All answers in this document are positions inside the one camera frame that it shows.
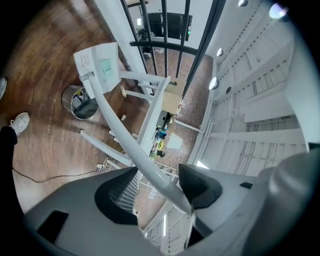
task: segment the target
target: metal trash bin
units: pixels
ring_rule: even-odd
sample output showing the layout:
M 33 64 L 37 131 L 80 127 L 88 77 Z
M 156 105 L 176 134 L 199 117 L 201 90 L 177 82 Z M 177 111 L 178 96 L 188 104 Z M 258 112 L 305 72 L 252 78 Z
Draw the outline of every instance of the metal trash bin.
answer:
M 62 107 L 80 120 L 92 117 L 98 110 L 95 98 L 90 99 L 81 85 L 69 85 L 61 94 Z

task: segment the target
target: shoe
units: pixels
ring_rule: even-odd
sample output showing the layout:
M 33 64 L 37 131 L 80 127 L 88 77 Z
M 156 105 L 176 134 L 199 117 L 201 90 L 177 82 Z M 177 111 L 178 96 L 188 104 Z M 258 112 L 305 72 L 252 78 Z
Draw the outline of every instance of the shoe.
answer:
M 2 96 L 5 94 L 7 88 L 7 81 L 7 78 L 4 76 L 0 78 L 0 100 Z
M 20 135 L 28 126 L 30 122 L 30 116 L 27 112 L 19 114 L 15 120 L 11 120 L 10 127 L 14 129 L 16 135 Z

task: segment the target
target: cardboard box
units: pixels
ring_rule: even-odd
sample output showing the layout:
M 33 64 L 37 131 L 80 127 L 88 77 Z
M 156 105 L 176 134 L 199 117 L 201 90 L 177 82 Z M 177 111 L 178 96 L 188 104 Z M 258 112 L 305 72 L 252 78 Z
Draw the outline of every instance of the cardboard box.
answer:
M 186 81 L 174 77 L 171 78 L 171 82 L 176 82 L 177 85 L 168 84 L 163 96 L 162 110 L 175 114 L 182 99 Z

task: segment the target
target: round ceiling lamp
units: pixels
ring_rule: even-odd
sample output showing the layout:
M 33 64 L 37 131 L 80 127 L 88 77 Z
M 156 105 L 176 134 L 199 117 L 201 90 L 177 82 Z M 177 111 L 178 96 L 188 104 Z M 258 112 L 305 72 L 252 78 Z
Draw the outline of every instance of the round ceiling lamp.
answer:
M 273 19 L 281 19 L 283 16 L 287 14 L 288 10 L 288 8 L 283 7 L 278 3 L 275 3 L 270 8 L 269 15 Z
M 219 80 L 217 77 L 214 77 L 209 85 L 209 90 L 215 90 L 219 87 Z
M 216 56 L 221 57 L 222 55 L 224 55 L 224 50 L 222 48 L 219 48 L 219 50 L 216 52 Z
M 248 5 L 248 0 L 239 0 L 238 6 L 239 7 L 245 7 Z

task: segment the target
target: brown hardwood floor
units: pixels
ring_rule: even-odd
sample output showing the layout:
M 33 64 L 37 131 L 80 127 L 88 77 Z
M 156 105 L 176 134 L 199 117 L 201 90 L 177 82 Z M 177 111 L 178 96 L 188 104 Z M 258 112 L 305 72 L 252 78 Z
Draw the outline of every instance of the brown hardwood floor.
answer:
M 122 150 L 109 136 L 99 110 L 88 120 L 77 120 L 61 106 L 62 91 L 68 85 L 81 84 L 73 53 L 113 41 L 90 1 L 53 1 L 26 27 L 4 71 L 8 85 L 0 101 L 0 115 L 8 120 L 21 112 L 28 112 L 31 118 L 14 149 L 16 170 L 36 180 L 96 170 L 96 164 L 102 163 L 106 154 L 84 140 L 80 129 Z M 119 62 L 124 70 L 125 63 Z M 136 89 L 126 81 L 121 84 Z M 124 99 L 120 84 L 105 97 L 119 117 L 127 116 L 126 128 L 137 134 L 147 111 L 146 103 L 136 97 Z M 34 183 L 15 172 L 13 175 L 24 211 L 63 184 L 84 178 L 59 177 Z

